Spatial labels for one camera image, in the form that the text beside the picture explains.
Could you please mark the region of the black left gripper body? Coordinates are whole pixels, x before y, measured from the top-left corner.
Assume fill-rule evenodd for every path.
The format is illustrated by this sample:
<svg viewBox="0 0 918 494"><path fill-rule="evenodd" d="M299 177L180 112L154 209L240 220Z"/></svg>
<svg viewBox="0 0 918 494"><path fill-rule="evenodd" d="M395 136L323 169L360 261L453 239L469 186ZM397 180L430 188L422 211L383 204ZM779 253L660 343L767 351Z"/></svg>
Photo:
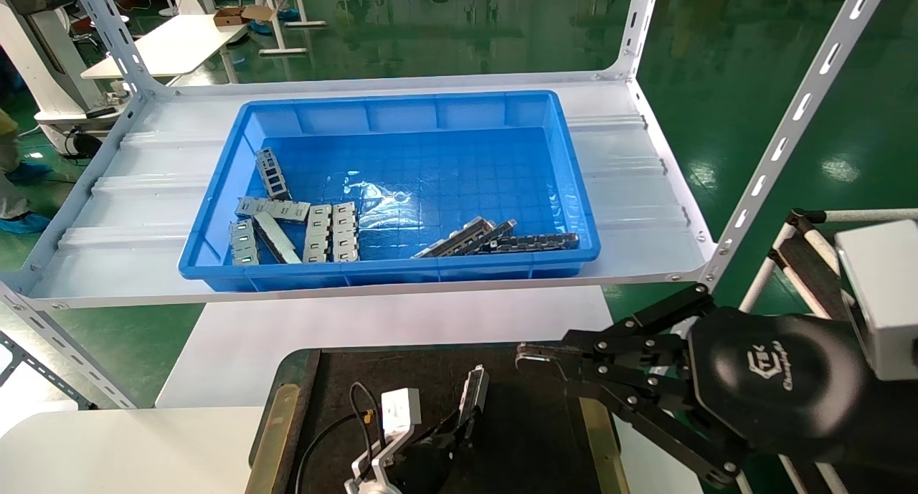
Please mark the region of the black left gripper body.
<svg viewBox="0 0 918 494"><path fill-rule="evenodd" d="M445 484L456 453L454 437L426 437L397 452L391 484L401 493L438 493Z"/></svg>

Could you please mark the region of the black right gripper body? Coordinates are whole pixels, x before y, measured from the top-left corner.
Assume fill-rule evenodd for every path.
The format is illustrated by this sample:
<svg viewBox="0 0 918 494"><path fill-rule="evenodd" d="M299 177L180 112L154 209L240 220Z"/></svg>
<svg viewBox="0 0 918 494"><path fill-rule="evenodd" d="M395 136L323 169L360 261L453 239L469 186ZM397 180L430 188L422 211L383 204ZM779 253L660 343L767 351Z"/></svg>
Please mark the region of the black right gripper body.
<svg viewBox="0 0 918 494"><path fill-rule="evenodd" d="M699 405L754 450L842 457L870 368L842 322L720 307L686 337Z"/></svg>

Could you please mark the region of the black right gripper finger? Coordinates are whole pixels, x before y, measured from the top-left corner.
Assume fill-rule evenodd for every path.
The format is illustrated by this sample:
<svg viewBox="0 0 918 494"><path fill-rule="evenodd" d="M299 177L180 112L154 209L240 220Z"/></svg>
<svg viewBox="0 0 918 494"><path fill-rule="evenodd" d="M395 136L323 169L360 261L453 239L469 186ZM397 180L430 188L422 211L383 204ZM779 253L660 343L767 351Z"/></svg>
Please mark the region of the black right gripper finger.
<svg viewBox="0 0 918 494"><path fill-rule="evenodd" d="M714 308L707 286L689 285L601 330L571 328L559 341L520 343L516 367L547 374L563 373L565 366L576 370L581 364L684 369L689 365L688 343L676 325L698 320Z"/></svg>
<svg viewBox="0 0 918 494"><path fill-rule="evenodd" d="M574 393L611 414L715 488L735 484L749 449L701 410L689 384L619 364L577 362Z"/></svg>

